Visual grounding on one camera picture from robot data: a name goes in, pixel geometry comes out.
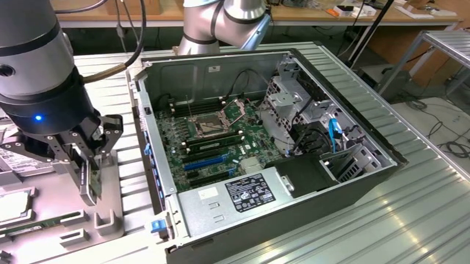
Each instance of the power supply label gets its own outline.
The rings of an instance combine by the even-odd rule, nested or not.
[[[226,183],[226,188],[240,213],[276,200],[260,173]]]

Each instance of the black cable on floor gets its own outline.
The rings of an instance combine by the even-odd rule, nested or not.
[[[434,126],[431,127],[427,135],[426,135],[426,138],[431,139],[431,136],[439,131],[441,128],[445,128],[447,129],[451,133],[454,133],[457,135],[457,138],[451,141],[447,141],[446,143],[442,143],[442,144],[438,144],[438,148],[441,149],[442,147],[446,147],[447,150],[442,150],[445,153],[450,153],[453,154],[455,157],[458,158],[470,158],[470,146],[462,144],[462,143],[458,143],[457,141],[461,139],[461,138],[465,138],[467,142],[470,142],[470,139],[465,136],[469,132],[470,132],[470,128],[462,133],[462,134],[458,134],[453,129],[450,129],[443,121],[431,113],[426,112],[425,109],[427,109],[427,104],[422,101],[419,101],[414,96],[411,96],[410,94],[407,95],[407,99],[409,101],[406,101],[406,105],[415,109],[417,111],[421,111],[423,112],[425,114],[433,116],[437,120],[437,123],[434,124]]]

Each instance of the circuit board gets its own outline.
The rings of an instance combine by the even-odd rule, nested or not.
[[[180,118],[172,117],[167,112],[156,113],[156,123],[163,138],[171,173],[176,188],[180,192],[216,182],[216,179],[210,180],[214,175],[228,173],[228,177],[234,178],[247,174],[247,170],[243,169],[240,164],[247,158],[256,157],[260,168],[263,168],[268,162],[282,158],[280,152],[271,141],[271,136],[263,125],[258,123],[259,118],[256,115],[256,108],[252,104],[247,104],[244,105],[244,111],[244,116],[234,122],[240,116],[239,106],[232,104],[224,109],[227,121],[234,122],[227,128],[227,138],[228,133],[235,134],[238,131],[242,131],[242,136],[239,137],[240,143],[220,147],[215,150],[219,152],[219,157],[223,159],[222,163],[192,170],[186,169],[194,162],[184,162],[190,155],[187,153],[187,148],[182,145],[184,141],[198,139],[198,132],[192,126],[191,120],[212,120],[214,116],[219,115],[219,112],[203,113],[191,117]],[[218,131],[220,130],[220,126],[215,126],[214,122],[208,124],[211,124],[211,126],[207,125],[207,127],[214,128],[214,130],[207,129],[206,131],[214,133],[216,132],[215,128]],[[194,180],[204,178],[208,179],[203,180],[206,184],[194,184]]]

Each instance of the blue latch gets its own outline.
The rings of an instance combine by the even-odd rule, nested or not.
[[[167,229],[167,223],[164,222],[164,219],[158,219],[155,220],[152,223],[152,230],[150,233],[156,233],[156,232],[162,232]]]
[[[146,145],[144,154],[146,154],[146,155],[151,155],[151,154],[152,154],[152,151],[151,151],[151,149],[150,149],[150,143],[147,143],[147,145]]]

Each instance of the wooden table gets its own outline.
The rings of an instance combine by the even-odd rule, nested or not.
[[[51,2],[55,9],[71,9],[87,6],[95,3],[96,0],[51,0]],[[148,27],[183,26],[183,0],[160,0],[160,10],[160,15],[147,16]],[[375,16],[366,16],[358,19],[355,25],[367,26],[362,37],[369,32],[378,13],[379,10]],[[88,12],[63,14],[57,17],[63,28],[116,27],[116,15],[109,15],[104,6]],[[290,8],[283,5],[272,7],[272,18],[275,26],[350,26],[355,21],[355,18],[336,18],[323,10]],[[130,27],[127,16],[122,14],[120,19],[123,26]],[[132,15],[131,19],[135,26],[140,26],[142,16]],[[413,19],[391,7],[383,17],[381,26],[442,26],[445,30],[453,30],[459,22],[461,18],[458,16]]]

